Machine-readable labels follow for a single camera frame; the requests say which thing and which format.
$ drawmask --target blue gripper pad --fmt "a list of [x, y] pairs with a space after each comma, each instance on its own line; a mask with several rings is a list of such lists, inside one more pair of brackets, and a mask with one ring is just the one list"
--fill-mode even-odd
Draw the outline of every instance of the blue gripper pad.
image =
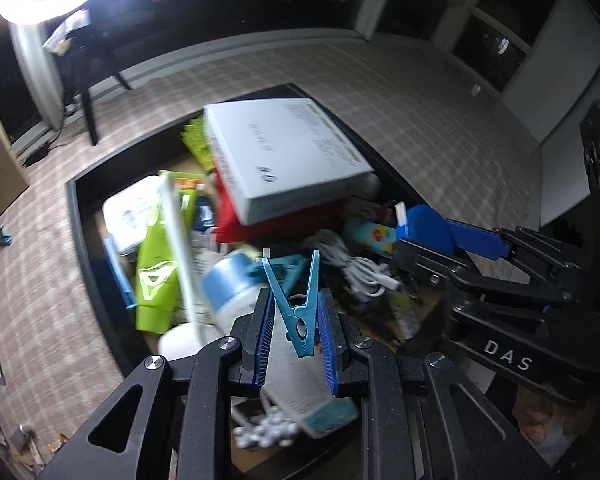
[[257, 384], [259, 387], [263, 386], [264, 379], [267, 375], [267, 362], [269, 361], [269, 349], [271, 348], [271, 337], [273, 336], [273, 322], [276, 315], [276, 299], [271, 291], [269, 291], [269, 294], [267, 295], [264, 309], [256, 343], [253, 371], [254, 384]]
[[320, 335], [320, 345], [322, 346], [322, 362], [324, 363], [324, 375], [327, 380], [327, 386], [331, 394], [335, 395], [338, 392], [338, 364], [335, 343], [327, 313], [328, 308], [333, 308], [333, 302], [331, 301], [331, 294], [329, 293], [328, 298], [326, 295], [323, 290], [318, 293], [318, 334]]

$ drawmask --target screw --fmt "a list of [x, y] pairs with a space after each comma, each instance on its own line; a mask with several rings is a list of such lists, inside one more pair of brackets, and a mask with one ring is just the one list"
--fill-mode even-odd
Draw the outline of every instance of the screw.
[[353, 345], [356, 348], [360, 348], [360, 349], [367, 349], [367, 348], [371, 348], [374, 344], [374, 340], [371, 339], [370, 337], [367, 337], [366, 335], [359, 335], [356, 336], [353, 339]]
[[150, 355], [144, 360], [144, 367], [147, 370], [157, 370], [164, 364], [164, 358], [159, 355]]
[[235, 348], [237, 345], [238, 345], [238, 340], [235, 337], [231, 337], [230, 335], [221, 337], [218, 340], [218, 346], [222, 350], [231, 350], [231, 348]]
[[440, 368], [445, 361], [446, 357], [443, 356], [440, 352], [433, 352], [433, 354], [429, 354], [427, 356], [427, 361], [429, 362], [430, 366], [433, 366], [434, 368]]

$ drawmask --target blue lid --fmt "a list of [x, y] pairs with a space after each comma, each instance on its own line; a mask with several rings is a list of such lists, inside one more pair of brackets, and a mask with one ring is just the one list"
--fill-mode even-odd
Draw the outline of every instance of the blue lid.
[[231, 298], [262, 283], [262, 280], [248, 275], [250, 263], [246, 254], [234, 251], [211, 267], [202, 278], [202, 288], [214, 311], [218, 312]]

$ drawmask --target white container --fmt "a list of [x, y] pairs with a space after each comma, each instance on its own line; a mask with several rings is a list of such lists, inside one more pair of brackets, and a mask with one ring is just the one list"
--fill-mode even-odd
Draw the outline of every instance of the white container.
[[135, 251], [146, 238], [149, 209], [158, 195], [159, 183], [159, 176], [148, 176], [107, 198], [102, 205], [107, 231], [123, 256]]
[[311, 99], [205, 106], [205, 135], [242, 225], [353, 194], [372, 171]]

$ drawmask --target black tray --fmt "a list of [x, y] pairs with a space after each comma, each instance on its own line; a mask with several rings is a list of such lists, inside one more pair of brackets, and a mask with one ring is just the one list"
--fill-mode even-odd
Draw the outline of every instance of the black tray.
[[[286, 84], [233, 100], [297, 97], [311, 96], [293, 84]], [[422, 197], [376, 150], [327, 108], [322, 105], [320, 107], [374, 168], [381, 183], [380, 202], [403, 201], [407, 208], [424, 203]], [[120, 150], [102, 158], [66, 184], [71, 227], [82, 277], [102, 335], [125, 377], [151, 352], [142, 334], [128, 322], [126, 304], [110, 270], [95, 215], [101, 211], [102, 204], [107, 198], [138, 180], [155, 174], [157, 168], [165, 168], [174, 160], [189, 153], [180, 140], [180, 134], [185, 124], [201, 113], [202, 110], [199, 110], [139, 137]]]

